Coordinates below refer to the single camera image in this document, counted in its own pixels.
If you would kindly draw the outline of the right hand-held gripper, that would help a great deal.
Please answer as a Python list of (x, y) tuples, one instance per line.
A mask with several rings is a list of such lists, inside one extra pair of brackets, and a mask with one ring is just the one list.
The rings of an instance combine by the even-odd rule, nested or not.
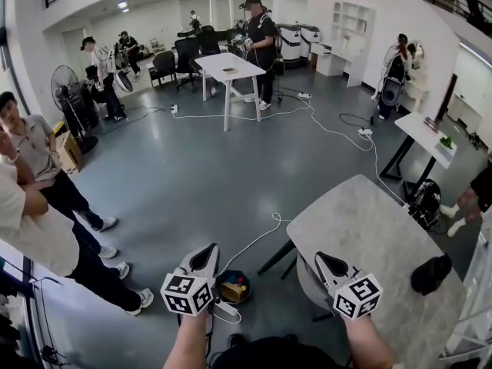
[(336, 313), (357, 320), (368, 316), (378, 306), (383, 288), (373, 274), (366, 274), (322, 251), (314, 256), (314, 264)]

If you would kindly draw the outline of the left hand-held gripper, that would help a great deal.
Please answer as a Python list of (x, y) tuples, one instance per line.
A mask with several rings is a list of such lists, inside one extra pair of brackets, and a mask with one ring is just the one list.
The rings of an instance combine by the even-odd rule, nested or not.
[(220, 249), (212, 243), (186, 254), (181, 263), (167, 273), (161, 296), (167, 309), (176, 314), (198, 316), (214, 300)]

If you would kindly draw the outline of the teal bin with toys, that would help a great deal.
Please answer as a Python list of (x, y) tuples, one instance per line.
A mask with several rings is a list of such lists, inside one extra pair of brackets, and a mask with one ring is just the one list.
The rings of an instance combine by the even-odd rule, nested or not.
[(248, 296), (245, 298), (245, 299), (247, 299), (247, 298), (250, 296), (250, 294), (251, 294), (251, 280), (247, 277), (247, 275), (246, 275), (243, 271), (237, 271), (237, 270), (226, 270), (226, 271), (224, 271), (222, 274), (218, 275), (218, 276), (217, 276), (217, 278), (216, 278), (216, 287), (218, 288), (218, 294), (219, 294), (219, 296), (220, 296), (221, 300), (223, 300), (223, 299), (222, 299), (222, 296), (221, 296), (220, 291), (219, 291), (220, 285), (221, 285), (221, 283), (226, 282), (226, 280), (227, 280), (227, 279), (228, 279), (231, 275), (233, 275), (233, 274), (235, 274), (235, 275), (237, 275), (237, 276), (242, 276), (242, 277), (244, 277), (244, 278), (245, 278), (245, 280), (247, 281), (248, 291), (249, 291)]

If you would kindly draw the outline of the person's right forearm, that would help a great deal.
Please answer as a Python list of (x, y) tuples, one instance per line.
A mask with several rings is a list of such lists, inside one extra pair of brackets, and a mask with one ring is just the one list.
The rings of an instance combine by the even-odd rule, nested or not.
[(379, 335), (369, 316), (356, 320), (345, 316), (341, 318), (346, 328), (355, 369), (393, 369), (397, 358)]

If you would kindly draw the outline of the person's left forearm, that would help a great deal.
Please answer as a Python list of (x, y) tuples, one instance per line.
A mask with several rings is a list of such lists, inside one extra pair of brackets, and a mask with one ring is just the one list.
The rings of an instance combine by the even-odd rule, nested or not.
[(207, 322), (206, 310), (196, 317), (185, 315), (182, 318), (174, 346), (162, 369), (206, 368)]

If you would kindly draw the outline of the grey chair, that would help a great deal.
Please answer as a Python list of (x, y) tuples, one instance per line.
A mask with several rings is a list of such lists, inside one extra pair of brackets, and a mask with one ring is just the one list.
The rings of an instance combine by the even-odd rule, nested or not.
[(329, 320), (335, 317), (333, 312), (334, 299), (329, 295), (327, 288), (314, 273), (301, 254), (297, 254), (296, 269), (298, 280), (304, 294), (320, 309), (323, 314), (312, 318), (312, 323)]

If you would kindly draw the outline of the grey marble table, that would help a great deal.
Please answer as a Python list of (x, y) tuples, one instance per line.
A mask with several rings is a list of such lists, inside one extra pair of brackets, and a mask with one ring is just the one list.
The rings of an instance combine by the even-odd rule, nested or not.
[(466, 298), (456, 271), (427, 296), (411, 288), (412, 272), (443, 252), (386, 192), (363, 175), (332, 188), (301, 212), (287, 233), (315, 273), (322, 251), (364, 273), (383, 288), (371, 318), (405, 369), (441, 369), (438, 360)]

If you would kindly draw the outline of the black jug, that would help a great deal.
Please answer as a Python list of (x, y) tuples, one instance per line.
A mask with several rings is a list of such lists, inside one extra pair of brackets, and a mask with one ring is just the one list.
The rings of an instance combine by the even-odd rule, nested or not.
[(447, 254), (433, 257), (418, 266), (411, 274), (411, 287), (426, 296), (436, 291), (452, 270), (452, 261)]

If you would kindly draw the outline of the person's black shirt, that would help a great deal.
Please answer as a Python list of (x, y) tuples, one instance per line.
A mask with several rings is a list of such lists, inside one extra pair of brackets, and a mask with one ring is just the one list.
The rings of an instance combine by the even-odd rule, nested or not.
[(286, 337), (234, 342), (211, 369), (344, 369), (318, 347)]

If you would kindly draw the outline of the black backpack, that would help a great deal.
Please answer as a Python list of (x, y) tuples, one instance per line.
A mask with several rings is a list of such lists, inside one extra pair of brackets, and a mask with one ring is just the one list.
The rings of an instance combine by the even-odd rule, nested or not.
[(426, 179), (417, 189), (408, 214), (425, 230), (429, 231), (439, 223), (441, 192), (438, 184)]

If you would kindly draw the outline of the white metal shelving rack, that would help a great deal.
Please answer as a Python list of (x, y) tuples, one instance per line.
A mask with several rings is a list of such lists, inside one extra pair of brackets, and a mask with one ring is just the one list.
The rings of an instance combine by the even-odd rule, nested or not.
[(464, 287), (463, 310), (439, 361), (475, 361), (477, 369), (484, 369), (492, 359), (492, 222), (481, 227)]

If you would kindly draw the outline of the white tray with green plant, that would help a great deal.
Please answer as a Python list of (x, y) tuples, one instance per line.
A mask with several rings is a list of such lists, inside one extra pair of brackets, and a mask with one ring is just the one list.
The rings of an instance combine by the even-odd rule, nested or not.
[(446, 135), (443, 135), (439, 138), (438, 143), (436, 144), (436, 149), (449, 161), (451, 161), (457, 151), (456, 144), (452, 141), (452, 138)]

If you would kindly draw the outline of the white table black legs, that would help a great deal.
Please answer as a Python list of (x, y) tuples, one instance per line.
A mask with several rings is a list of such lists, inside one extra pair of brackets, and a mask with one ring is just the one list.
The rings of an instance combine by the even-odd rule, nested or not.
[[(454, 158), (451, 161), (447, 160), (436, 149), (436, 144), (438, 143), (439, 138), (446, 134), (444, 134), (440, 129), (438, 133), (433, 132), (424, 124), (424, 119), (425, 117), (421, 113), (411, 112), (410, 114), (404, 116), (403, 118), (399, 118), (394, 122), (395, 125), (402, 130), (407, 137), (379, 174), (380, 178), (389, 178), (393, 181), (402, 183), (404, 201), (408, 204), (414, 200), (417, 189), (427, 179), (436, 163), (438, 163), (443, 169), (447, 170), (450, 167), (451, 162), (454, 160)], [(416, 183), (405, 181), (400, 169), (400, 163), (403, 161), (404, 157), (410, 151), (414, 143), (420, 145), (430, 155), (430, 160)]]

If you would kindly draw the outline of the brown cardboard box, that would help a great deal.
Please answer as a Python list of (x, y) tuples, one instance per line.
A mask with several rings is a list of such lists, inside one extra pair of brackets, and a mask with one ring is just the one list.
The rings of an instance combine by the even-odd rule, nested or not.
[(71, 132), (67, 131), (59, 135), (56, 138), (56, 146), (63, 171), (68, 175), (79, 173), (82, 168), (83, 157)]

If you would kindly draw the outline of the grey oval machine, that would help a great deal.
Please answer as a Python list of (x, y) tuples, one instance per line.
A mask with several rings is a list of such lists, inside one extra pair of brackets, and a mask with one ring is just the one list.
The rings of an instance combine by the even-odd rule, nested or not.
[(380, 91), (378, 107), (394, 108), (398, 105), (404, 90), (404, 82), (396, 78), (386, 77)]

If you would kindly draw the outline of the white vanity dresser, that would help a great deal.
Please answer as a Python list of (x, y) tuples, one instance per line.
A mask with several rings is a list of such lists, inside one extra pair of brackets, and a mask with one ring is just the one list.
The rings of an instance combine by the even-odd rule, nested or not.
[(409, 62), (404, 93), (401, 104), (409, 111), (420, 111), (422, 103), (427, 97), (427, 55), (424, 46), (418, 40), (408, 43)]

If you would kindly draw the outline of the white desk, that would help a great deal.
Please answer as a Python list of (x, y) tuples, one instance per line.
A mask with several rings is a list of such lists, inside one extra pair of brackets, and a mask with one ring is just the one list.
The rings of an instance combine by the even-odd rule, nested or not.
[(482, 120), (481, 115), (456, 93), (450, 100), (447, 115), (455, 122), (461, 121), (468, 134), (475, 134)]

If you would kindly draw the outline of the white round fan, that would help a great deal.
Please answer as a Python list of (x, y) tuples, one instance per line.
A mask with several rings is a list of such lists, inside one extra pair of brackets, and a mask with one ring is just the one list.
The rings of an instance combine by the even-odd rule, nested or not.
[(118, 88), (125, 93), (133, 92), (133, 85), (128, 79), (127, 73), (125, 71), (117, 71), (114, 75), (115, 84)]

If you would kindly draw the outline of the white cubby shelf cabinet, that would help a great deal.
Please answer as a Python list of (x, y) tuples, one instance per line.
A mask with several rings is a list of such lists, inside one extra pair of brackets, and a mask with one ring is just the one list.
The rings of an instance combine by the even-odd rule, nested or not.
[(336, 1), (317, 42), (311, 44), (316, 71), (327, 77), (348, 74), (347, 86), (360, 86), (367, 67), (376, 10)]

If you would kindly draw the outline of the black office chair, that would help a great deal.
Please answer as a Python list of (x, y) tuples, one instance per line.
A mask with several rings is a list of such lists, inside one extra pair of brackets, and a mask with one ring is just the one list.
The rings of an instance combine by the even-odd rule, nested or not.
[(216, 55), (221, 52), (216, 31), (212, 26), (201, 27), (201, 32), (197, 35), (197, 39), (202, 55)]
[(161, 80), (166, 76), (170, 76), (171, 80), (177, 84), (177, 72), (175, 63), (175, 54), (173, 51), (165, 51), (158, 53), (152, 61), (153, 67), (148, 70), (151, 83), (157, 81), (162, 87)]
[(195, 64), (195, 59), (200, 55), (200, 45), (196, 38), (183, 38), (175, 42), (176, 52), (178, 53), (178, 63), (176, 73), (185, 75), (177, 83), (176, 90), (186, 84), (191, 84), (192, 91), (196, 91), (196, 78), (199, 76), (199, 68)]

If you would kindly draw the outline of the white trestle table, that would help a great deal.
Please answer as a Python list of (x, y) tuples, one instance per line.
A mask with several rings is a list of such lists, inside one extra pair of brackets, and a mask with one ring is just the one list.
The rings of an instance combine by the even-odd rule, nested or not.
[[(265, 70), (229, 52), (196, 58), (195, 63), (201, 69), (203, 101), (206, 101), (208, 99), (208, 78), (213, 78), (214, 80), (222, 83), (225, 86), (224, 131), (228, 131), (229, 129), (229, 118), (232, 102), (244, 101), (248, 98), (253, 99), (256, 111), (256, 119), (258, 122), (261, 121), (260, 97), (258, 92), (257, 77), (259, 75), (265, 74)], [(223, 68), (229, 67), (235, 68), (236, 70), (233, 72), (222, 71)], [(234, 88), (233, 82), (235, 80), (245, 78), (249, 78), (252, 80), (253, 92), (243, 95)]]

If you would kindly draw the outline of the white and black machine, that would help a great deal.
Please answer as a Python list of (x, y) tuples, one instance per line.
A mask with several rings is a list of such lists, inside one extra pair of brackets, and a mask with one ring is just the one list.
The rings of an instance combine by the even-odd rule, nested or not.
[(281, 56), (285, 68), (301, 66), (301, 27), (299, 25), (277, 24), (281, 37)]
[(301, 57), (309, 60), (311, 46), (320, 40), (320, 29), (314, 25), (301, 24)]

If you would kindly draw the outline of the dark wooden post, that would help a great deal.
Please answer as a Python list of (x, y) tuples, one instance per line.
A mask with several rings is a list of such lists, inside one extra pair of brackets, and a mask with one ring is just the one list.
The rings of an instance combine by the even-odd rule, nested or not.
[(446, 91), (445, 96), (444, 96), (444, 99), (441, 103), (441, 106), (440, 106), (439, 111), (438, 111), (437, 116), (436, 116), (437, 122), (441, 122), (444, 119), (444, 116), (445, 116), (445, 114), (448, 110), (448, 106), (450, 104), (450, 100), (454, 94), (454, 88), (455, 88), (456, 83), (457, 83), (457, 75), (452, 74), (449, 85), (447, 87), (447, 91)]

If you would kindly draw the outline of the black pedestal fan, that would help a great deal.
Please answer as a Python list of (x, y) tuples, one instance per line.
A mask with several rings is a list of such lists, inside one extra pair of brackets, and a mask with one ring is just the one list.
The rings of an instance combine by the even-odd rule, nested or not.
[(99, 119), (88, 84), (79, 81), (67, 65), (58, 66), (51, 79), (52, 97), (58, 110), (64, 115), (68, 130), (73, 135), (83, 155), (98, 143), (91, 130)]

